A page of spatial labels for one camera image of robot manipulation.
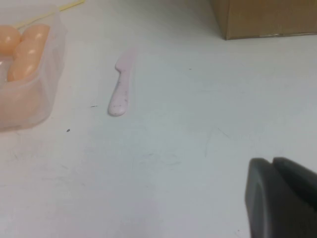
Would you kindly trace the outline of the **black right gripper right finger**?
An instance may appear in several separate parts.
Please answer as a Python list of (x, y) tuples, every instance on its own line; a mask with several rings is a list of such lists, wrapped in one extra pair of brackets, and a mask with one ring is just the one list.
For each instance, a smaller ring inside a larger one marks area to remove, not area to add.
[(272, 162), (287, 184), (301, 198), (317, 197), (317, 174), (315, 172), (283, 157), (276, 157)]

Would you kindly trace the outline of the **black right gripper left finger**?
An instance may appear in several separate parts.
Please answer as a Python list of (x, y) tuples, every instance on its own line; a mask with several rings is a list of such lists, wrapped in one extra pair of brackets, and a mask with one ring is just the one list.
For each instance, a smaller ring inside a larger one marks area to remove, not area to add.
[(253, 238), (315, 238), (317, 198), (301, 198), (273, 162), (249, 162), (245, 204)]

